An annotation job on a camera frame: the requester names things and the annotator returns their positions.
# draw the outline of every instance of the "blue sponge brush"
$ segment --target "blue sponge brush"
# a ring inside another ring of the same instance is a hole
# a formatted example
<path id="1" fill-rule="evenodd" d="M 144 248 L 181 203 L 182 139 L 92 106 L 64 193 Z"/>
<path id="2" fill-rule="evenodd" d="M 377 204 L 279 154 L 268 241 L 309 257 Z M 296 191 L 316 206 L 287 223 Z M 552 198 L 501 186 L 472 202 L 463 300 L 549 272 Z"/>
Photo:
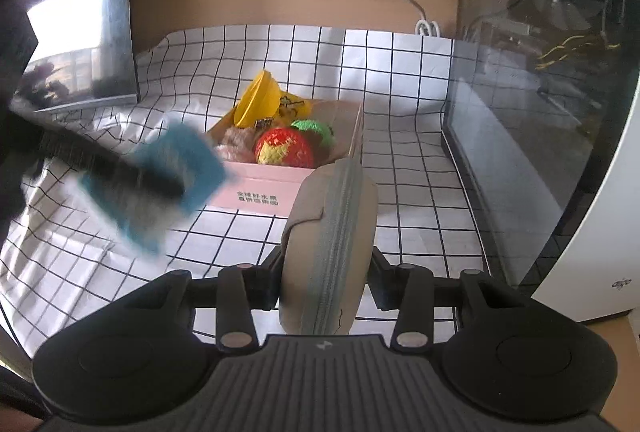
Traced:
<path id="1" fill-rule="evenodd" d="M 226 172 L 212 145 L 188 125 L 170 125 L 162 135 L 139 145 L 132 161 L 176 177 L 184 184 L 180 199 L 169 201 L 143 189 L 113 185 L 85 175 L 80 186 L 90 202 L 130 242 L 158 255 L 168 228 L 200 209 L 225 182 Z"/>

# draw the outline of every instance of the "black brush handle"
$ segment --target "black brush handle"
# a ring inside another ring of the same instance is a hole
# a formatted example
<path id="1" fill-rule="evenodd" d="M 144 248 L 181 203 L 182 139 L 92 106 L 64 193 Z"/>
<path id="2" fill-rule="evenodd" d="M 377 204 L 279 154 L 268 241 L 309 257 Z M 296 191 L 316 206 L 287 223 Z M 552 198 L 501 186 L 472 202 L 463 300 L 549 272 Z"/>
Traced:
<path id="1" fill-rule="evenodd" d="M 37 157 L 56 157 L 77 170 L 106 182 L 125 184 L 168 199 L 184 193 L 174 177 L 132 165 L 116 152 L 64 127 L 46 127 L 9 111 L 0 123 L 2 155 L 13 151 Z"/>

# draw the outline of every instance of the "printed logo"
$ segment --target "printed logo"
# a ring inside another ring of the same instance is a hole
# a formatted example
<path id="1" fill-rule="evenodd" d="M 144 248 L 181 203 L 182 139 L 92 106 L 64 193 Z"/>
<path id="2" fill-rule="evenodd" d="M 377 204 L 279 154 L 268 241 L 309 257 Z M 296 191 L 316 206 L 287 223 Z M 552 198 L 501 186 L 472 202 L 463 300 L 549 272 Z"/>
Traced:
<path id="1" fill-rule="evenodd" d="M 328 342 L 327 340 L 325 340 L 324 342 L 322 342 L 321 344 L 316 344 L 316 347 L 318 349 L 322 349 L 322 351 L 326 351 L 327 349 L 332 348 L 334 345 L 331 342 Z"/>
<path id="2" fill-rule="evenodd" d="M 620 291 L 623 287 L 625 287 L 628 284 L 631 284 L 631 279 L 622 279 L 622 281 L 615 281 L 613 284 L 611 284 L 611 287 L 614 287 L 618 291 Z"/>

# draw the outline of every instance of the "black grid lines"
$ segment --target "black grid lines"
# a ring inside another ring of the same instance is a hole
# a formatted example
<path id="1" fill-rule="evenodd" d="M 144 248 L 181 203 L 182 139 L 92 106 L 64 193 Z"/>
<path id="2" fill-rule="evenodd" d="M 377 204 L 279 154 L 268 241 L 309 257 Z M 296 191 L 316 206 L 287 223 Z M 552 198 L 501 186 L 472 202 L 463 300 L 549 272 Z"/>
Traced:
<path id="1" fill-rule="evenodd" d="M 362 163 L 380 196 L 377 246 L 392 263 L 453 277 L 482 258 L 456 170 L 438 145 L 450 54 L 448 39 L 366 30 L 241 25 L 180 31 L 138 59 L 137 106 L 56 119 L 127 153 L 172 119 L 210 129 L 262 68 L 300 96 L 363 102 Z M 168 232 L 166 256 L 137 257 L 100 219 L 66 200 L 60 179 L 67 172 L 49 164 L 44 187 L 30 185 L 28 224 L 14 223 L 13 244 L 0 257 L 3 306 L 29 354 L 46 336 L 165 271 L 186 268 L 194 278 L 210 277 L 222 266 L 259 263 L 280 242 L 286 222 L 206 205 Z M 353 332 L 388 338 L 396 316 L 380 312 L 366 289 Z M 254 318 L 261 336 L 282 332 L 276 312 Z M 453 332 L 451 311 L 437 310 L 436 320 L 436 338 L 446 339 Z M 198 311 L 195 332 L 215 339 L 214 310 Z"/>

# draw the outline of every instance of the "green knitted toy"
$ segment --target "green knitted toy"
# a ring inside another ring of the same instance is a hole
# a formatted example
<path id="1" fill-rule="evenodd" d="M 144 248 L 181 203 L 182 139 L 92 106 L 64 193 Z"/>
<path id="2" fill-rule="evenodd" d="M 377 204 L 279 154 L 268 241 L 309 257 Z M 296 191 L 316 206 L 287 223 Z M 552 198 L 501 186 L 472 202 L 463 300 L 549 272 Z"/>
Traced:
<path id="1" fill-rule="evenodd" d="M 312 131 L 322 136 L 321 145 L 331 147 L 334 144 L 334 132 L 326 123 L 317 120 L 295 120 L 291 123 L 299 131 Z"/>

